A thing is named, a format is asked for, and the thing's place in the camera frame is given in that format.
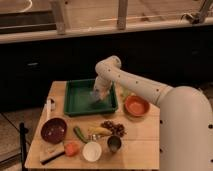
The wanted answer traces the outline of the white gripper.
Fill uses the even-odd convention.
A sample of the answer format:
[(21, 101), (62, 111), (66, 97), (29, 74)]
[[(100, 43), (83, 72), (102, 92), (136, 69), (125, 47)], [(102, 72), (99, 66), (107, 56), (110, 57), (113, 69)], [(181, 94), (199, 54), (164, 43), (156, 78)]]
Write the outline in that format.
[(108, 96), (111, 86), (111, 81), (105, 80), (102, 77), (97, 77), (95, 79), (93, 90), (99, 90), (101, 96), (100, 100), (104, 100)]

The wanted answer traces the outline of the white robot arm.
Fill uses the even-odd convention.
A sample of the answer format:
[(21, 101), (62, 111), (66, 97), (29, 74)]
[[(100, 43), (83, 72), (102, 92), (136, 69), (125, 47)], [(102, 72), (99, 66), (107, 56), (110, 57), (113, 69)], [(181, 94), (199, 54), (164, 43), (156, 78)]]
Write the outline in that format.
[(201, 91), (125, 72), (115, 55), (99, 61), (95, 71), (99, 99), (116, 82), (160, 109), (159, 171), (213, 171), (213, 108)]

